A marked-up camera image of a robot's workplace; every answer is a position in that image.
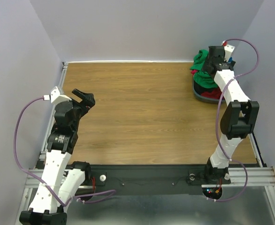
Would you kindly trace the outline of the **green t shirt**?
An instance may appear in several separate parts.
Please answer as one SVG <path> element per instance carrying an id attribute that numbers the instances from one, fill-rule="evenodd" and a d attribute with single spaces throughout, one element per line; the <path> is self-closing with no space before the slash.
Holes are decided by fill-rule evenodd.
<path id="1" fill-rule="evenodd" d="M 196 72 L 193 75 L 193 79 L 198 85 L 205 89 L 214 89 L 217 88 L 217 84 L 214 82 L 214 80 L 207 72 L 202 71 L 207 56 L 207 50 L 199 50 L 198 54 L 195 55 L 193 58 L 193 65 L 190 67 L 190 69 L 192 71 L 196 70 Z"/>

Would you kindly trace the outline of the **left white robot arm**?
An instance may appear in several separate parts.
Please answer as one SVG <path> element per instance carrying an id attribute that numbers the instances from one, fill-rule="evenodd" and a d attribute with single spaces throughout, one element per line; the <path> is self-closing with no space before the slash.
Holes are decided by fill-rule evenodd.
<path id="1" fill-rule="evenodd" d="M 25 170 L 39 181 L 36 195 L 27 210 L 22 211 L 19 221 L 23 225 L 65 225 L 67 209 L 78 187 L 91 181 L 91 167 L 87 162 L 74 162 L 64 178 L 66 166 L 78 140 L 80 119 L 95 106 L 92 93 L 74 89 L 72 93 L 80 101 L 54 87 L 49 95 L 41 97 L 54 106 L 54 124 L 47 138 L 45 166 L 40 177 Z"/>

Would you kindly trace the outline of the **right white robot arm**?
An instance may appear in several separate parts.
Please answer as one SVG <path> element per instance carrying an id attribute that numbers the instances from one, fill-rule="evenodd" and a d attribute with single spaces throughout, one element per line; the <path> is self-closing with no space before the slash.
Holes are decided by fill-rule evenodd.
<path id="1" fill-rule="evenodd" d="M 208 183 L 229 180 L 228 167 L 238 145 L 253 132 L 260 105 L 243 92 L 234 73 L 234 62 L 229 61 L 235 47 L 210 46 L 202 67 L 218 85 L 220 99 L 226 102 L 222 116 L 216 117 L 218 146 L 208 159 L 203 178 Z"/>

